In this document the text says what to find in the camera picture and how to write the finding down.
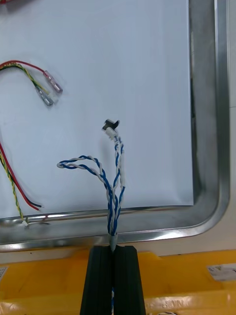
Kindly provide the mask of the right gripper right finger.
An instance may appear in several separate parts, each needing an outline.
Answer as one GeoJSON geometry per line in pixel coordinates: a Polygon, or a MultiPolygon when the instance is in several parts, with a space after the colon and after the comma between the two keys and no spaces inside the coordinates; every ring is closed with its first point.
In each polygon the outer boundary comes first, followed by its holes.
{"type": "Polygon", "coordinates": [[[146,313],[137,250],[117,246],[114,252],[114,314],[146,313]]]}

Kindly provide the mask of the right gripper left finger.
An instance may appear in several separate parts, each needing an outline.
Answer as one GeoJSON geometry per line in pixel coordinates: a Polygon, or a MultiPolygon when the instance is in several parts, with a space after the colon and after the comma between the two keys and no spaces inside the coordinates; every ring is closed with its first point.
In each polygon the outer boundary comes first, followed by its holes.
{"type": "Polygon", "coordinates": [[[112,313],[112,252],[109,246],[95,246],[89,252],[81,302],[81,315],[112,313]]]}

